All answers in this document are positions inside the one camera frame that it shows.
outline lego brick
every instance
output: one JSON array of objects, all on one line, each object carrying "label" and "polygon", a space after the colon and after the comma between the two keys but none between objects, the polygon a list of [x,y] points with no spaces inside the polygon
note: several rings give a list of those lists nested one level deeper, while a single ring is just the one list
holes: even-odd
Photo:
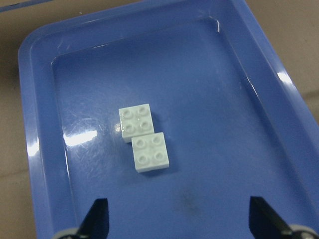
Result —
[{"label": "lego brick", "polygon": [[135,169],[139,173],[169,167],[164,134],[132,138]]},{"label": "lego brick", "polygon": [[149,104],[119,109],[122,138],[126,143],[133,137],[154,133]]}]

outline cardboard surface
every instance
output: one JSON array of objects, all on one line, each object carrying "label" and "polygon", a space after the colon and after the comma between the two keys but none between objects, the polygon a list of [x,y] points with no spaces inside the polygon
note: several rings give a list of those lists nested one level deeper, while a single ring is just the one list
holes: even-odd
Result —
[{"label": "cardboard surface", "polygon": [[1,6],[13,5],[13,4],[17,4],[17,3],[25,2],[25,1],[29,1],[29,0],[1,0],[0,1],[0,7]]},{"label": "cardboard surface", "polygon": [[[36,237],[23,131],[17,51],[36,28],[133,0],[53,0],[0,13],[0,238]],[[317,0],[247,0],[319,121]]]}]

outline tray rim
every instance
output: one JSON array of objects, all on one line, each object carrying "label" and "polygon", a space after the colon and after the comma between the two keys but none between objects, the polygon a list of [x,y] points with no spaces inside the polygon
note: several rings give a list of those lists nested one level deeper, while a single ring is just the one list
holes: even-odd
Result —
[{"label": "tray rim", "polygon": [[[113,17],[119,17],[142,10],[148,10],[153,7],[181,1],[184,0],[149,0],[49,24],[32,32],[22,43],[18,53],[21,98],[31,180],[32,201],[36,218],[38,237],[42,235],[41,231],[43,225],[51,225],[52,220],[51,218],[43,217],[44,211],[50,212],[50,204],[48,201],[47,185],[45,183],[46,175],[43,167],[41,145],[39,143],[39,121],[36,103],[37,99],[32,70],[32,50],[34,46],[41,42],[44,38],[53,36],[54,34],[59,32],[65,32],[70,29],[75,29],[78,26],[86,24],[88,22],[93,23],[94,21],[96,22],[99,20],[112,19]],[[277,79],[278,85],[280,86],[283,95],[285,95],[287,101],[290,103],[293,109],[293,113],[295,113],[295,118],[293,120],[295,120],[296,124],[301,127],[301,133],[303,134],[303,137],[308,138],[308,142],[311,144],[310,147],[312,147],[314,152],[319,155],[318,125],[312,114],[310,113],[307,105],[300,96],[297,88],[291,81],[288,73],[286,72],[283,64],[272,48],[270,42],[266,38],[261,27],[257,23],[255,17],[249,10],[244,0],[228,0],[228,2],[230,2],[237,10],[237,13],[249,30],[254,43],[256,44],[256,46],[258,46],[263,57],[266,59],[268,67],[271,69],[275,78]],[[313,162],[319,164],[318,159],[314,159]],[[311,182],[312,176],[305,177],[305,175],[303,174],[307,174],[307,169],[303,169],[301,165],[302,162],[300,164],[294,164],[294,166],[298,168],[299,175],[302,175],[301,180],[303,181],[305,188],[309,192],[311,192],[309,197],[312,198],[311,201],[313,201],[314,208],[317,210],[317,214],[319,215],[319,207],[318,205],[316,205],[316,202],[319,201],[319,193],[313,192],[313,190],[311,190],[313,186],[313,183]],[[51,227],[49,231],[53,233],[54,228]]]}]

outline blue plastic tray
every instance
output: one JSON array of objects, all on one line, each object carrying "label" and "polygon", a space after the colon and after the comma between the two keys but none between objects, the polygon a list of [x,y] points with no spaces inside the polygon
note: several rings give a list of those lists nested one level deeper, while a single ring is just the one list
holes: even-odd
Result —
[{"label": "blue plastic tray", "polygon": [[[243,0],[155,0],[42,27],[19,52],[37,236],[107,197],[109,239],[252,238],[251,195],[319,229],[319,129]],[[139,174],[118,108],[170,168]]]}]

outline lego stud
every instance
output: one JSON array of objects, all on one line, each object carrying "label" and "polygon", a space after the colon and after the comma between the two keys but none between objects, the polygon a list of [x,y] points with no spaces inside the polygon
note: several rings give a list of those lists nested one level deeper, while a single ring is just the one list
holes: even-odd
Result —
[{"label": "lego stud", "polygon": [[142,155],[138,158],[138,163],[141,165],[146,165],[149,163],[149,160],[148,160],[148,158],[146,158],[145,155]]},{"label": "lego stud", "polygon": [[134,133],[135,129],[134,129],[134,126],[131,125],[131,124],[128,124],[127,126],[124,127],[124,130],[127,132],[127,133]]},{"label": "lego stud", "polygon": [[160,145],[161,143],[161,138],[159,136],[155,136],[152,138],[152,143],[155,145]]},{"label": "lego stud", "polygon": [[133,114],[130,110],[125,110],[122,115],[123,115],[123,118],[125,119],[130,119],[133,117]]},{"label": "lego stud", "polygon": [[139,140],[135,143],[135,145],[136,145],[136,147],[137,147],[137,148],[142,149],[142,148],[145,148],[146,143],[145,143],[145,141],[144,141],[144,140],[139,139]]},{"label": "lego stud", "polygon": [[150,123],[146,122],[146,121],[143,121],[141,124],[140,124],[140,127],[142,130],[148,130],[150,129],[151,125]]},{"label": "lego stud", "polygon": [[154,158],[157,162],[162,162],[165,160],[164,154],[162,154],[161,152],[158,152],[154,155]]},{"label": "lego stud", "polygon": [[145,106],[141,106],[138,109],[138,114],[141,116],[146,116],[149,113],[148,109]]}]

